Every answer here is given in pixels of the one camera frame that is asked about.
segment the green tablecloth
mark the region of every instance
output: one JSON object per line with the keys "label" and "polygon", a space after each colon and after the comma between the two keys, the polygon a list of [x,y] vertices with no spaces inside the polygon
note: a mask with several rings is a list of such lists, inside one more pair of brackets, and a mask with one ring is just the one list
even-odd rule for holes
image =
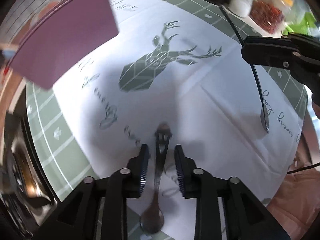
{"label": "green tablecloth", "polygon": [[[188,11],[238,41],[231,26],[216,5],[204,0],[164,1]],[[242,38],[246,36],[261,36],[237,17],[230,14],[230,18]],[[307,92],[304,86],[293,79],[287,70],[266,66],[263,68],[273,78],[297,114],[303,119],[307,107]],[[26,96],[30,130],[39,160],[53,189],[60,200],[64,200],[84,177],[98,177],[72,135],[53,90],[42,90],[28,82]],[[143,234],[138,221],[138,215],[129,211],[129,239],[137,239]],[[162,232],[152,237],[152,239],[161,240],[169,238]]]}

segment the metal spoon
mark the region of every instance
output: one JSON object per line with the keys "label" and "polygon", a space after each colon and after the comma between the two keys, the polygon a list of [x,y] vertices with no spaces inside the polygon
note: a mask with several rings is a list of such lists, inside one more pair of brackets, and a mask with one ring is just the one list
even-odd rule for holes
{"label": "metal spoon", "polygon": [[167,156],[169,140],[172,136],[170,127],[166,123],[161,123],[155,133],[156,136],[156,172],[154,182],[153,199],[150,206],[140,217],[140,225],[143,231],[155,234],[164,225],[164,216],[159,208],[159,186],[165,158]]}

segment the deer head print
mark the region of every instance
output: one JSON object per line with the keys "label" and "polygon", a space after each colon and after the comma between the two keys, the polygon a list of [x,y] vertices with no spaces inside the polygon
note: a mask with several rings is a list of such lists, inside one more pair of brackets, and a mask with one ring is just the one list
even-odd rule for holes
{"label": "deer head print", "polygon": [[164,28],[161,32],[163,43],[160,42],[160,37],[156,35],[152,41],[153,45],[156,46],[153,52],[124,66],[119,80],[120,90],[129,92],[149,89],[153,80],[173,61],[189,66],[197,63],[195,59],[221,56],[222,48],[212,50],[211,46],[207,54],[201,56],[191,53],[197,46],[184,51],[170,51],[170,41],[178,33],[170,37],[167,37],[165,33],[169,29],[179,27],[177,22],[179,21],[164,23]]}

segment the purple folder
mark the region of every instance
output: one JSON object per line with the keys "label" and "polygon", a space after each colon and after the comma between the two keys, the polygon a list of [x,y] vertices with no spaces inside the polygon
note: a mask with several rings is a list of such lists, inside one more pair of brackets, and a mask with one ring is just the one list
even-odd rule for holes
{"label": "purple folder", "polygon": [[26,33],[9,67],[49,89],[81,58],[117,34],[109,0],[63,0]]}

